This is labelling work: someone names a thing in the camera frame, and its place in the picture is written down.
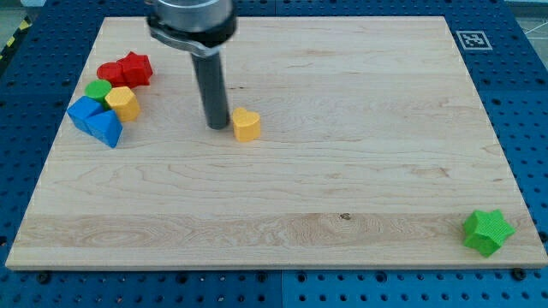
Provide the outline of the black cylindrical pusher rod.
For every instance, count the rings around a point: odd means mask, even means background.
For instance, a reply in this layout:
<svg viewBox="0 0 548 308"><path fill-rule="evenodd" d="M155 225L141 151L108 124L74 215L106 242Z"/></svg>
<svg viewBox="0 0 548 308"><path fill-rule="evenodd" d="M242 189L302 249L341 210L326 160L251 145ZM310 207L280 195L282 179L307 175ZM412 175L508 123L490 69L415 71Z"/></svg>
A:
<svg viewBox="0 0 548 308"><path fill-rule="evenodd" d="M194 73L209 128L220 130L229 125L229 105L223 78L223 66L218 53L211 56L191 55Z"/></svg>

